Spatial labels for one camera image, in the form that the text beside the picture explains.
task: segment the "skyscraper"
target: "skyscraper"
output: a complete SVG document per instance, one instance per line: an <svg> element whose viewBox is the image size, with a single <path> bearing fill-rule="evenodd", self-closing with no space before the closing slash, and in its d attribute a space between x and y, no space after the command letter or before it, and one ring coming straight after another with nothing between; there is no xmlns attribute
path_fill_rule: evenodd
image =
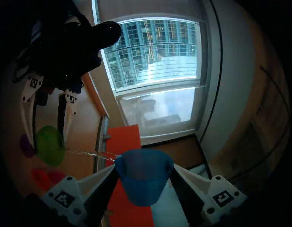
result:
<svg viewBox="0 0 292 227"><path fill-rule="evenodd" d="M122 23L120 40L104 50L115 89L196 78L195 25L176 20Z"/></svg>

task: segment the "building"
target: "building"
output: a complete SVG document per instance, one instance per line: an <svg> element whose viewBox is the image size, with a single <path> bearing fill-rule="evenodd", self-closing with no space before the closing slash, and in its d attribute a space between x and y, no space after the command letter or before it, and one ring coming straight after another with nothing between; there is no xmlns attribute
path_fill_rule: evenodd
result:
<svg viewBox="0 0 292 227"><path fill-rule="evenodd" d="M197 77L197 23L136 20L121 23L122 35L105 55L116 90Z"/></svg>

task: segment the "black cable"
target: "black cable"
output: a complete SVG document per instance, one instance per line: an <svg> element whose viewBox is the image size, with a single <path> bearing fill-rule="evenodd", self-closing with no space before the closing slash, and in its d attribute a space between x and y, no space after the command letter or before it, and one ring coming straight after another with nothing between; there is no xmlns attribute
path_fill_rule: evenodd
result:
<svg viewBox="0 0 292 227"><path fill-rule="evenodd" d="M214 111L214 108L215 108L215 104L216 104L216 101L217 101L217 96L219 95L220 80L222 78L222 69L223 69L223 37L222 37L222 29L220 28L219 16L217 15L217 11L216 11L216 8L215 8L212 0L210 0L210 3L212 5L213 11L214 11L214 14L215 14L215 17L216 17L217 26L219 28L219 36L220 36L220 68L219 68L219 80L217 82L215 98L214 98L214 101L213 101L212 109L211 109L211 112L210 112L209 119L208 119L208 122L206 124L205 130L203 132L203 135L200 138L200 143L202 142L202 140L204 138L204 135L205 135L205 133L207 131L207 128L208 128L209 123L210 123L211 118L212 118L212 114L213 114L213 111Z"/></svg>
<svg viewBox="0 0 292 227"><path fill-rule="evenodd" d="M278 84L275 82L275 80L270 76L269 72L263 68L263 66L260 66L261 70L265 72L266 76L271 80L271 82L275 85L275 88L276 90L278 91L278 93L280 94L281 96L281 99L283 100L284 104L285 104L285 108L286 108L286 111L287 111L287 114L288 114L288 121L287 121L287 125L284 129L284 132L282 133L282 135L280 136L280 138L278 139L278 141L275 143L274 147L272 148L271 151L269 151L268 154L266 154L258 163L254 164L253 166L251 166L250 168L248 168L247 170L241 172L241 173L238 173L236 175L234 175L233 177L229 178L228 181L231 181L231 180L234 180L236 178L240 178L241 176L251 172L252 170L254 170L255 168L257 168L259 165L261 165L262 163L264 163L270 156L271 154L276 150L276 148L280 145L280 143L282 142L286 132L288 131L288 128L290 126L290 110L289 110L289 106L286 102L286 99L283 95L283 93L281 92Z"/></svg>

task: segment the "white wall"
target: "white wall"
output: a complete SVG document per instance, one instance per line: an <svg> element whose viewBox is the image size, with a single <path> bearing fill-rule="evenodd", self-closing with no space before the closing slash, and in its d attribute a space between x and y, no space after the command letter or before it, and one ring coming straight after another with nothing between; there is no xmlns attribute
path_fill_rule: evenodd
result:
<svg viewBox="0 0 292 227"><path fill-rule="evenodd" d="M101 21L122 18L136 18L135 14L151 16L172 16L198 21L202 13L196 0L98 0Z"/></svg>
<svg viewBox="0 0 292 227"><path fill-rule="evenodd" d="M204 0L211 35L212 72L204 116L197 132L203 134L212 109L219 78L219 34L212 6ZM255 50L244 10L232 0L213 0L223 39L223 67L214 112L201 142L210 161L224 146L239 122L250 95L255 72Z"/></svg>

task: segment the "plastic cup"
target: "plastic cup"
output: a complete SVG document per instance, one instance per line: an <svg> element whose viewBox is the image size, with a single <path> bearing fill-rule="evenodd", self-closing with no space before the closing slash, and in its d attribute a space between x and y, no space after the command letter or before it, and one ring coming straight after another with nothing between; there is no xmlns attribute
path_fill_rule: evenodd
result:
<svg viewBox="0 0 292 227"><path fill-rule="evenodd" d="M169 155L152 149L127 151L114 163L129 201L140 207L158 201L173 169Z"/></svg>

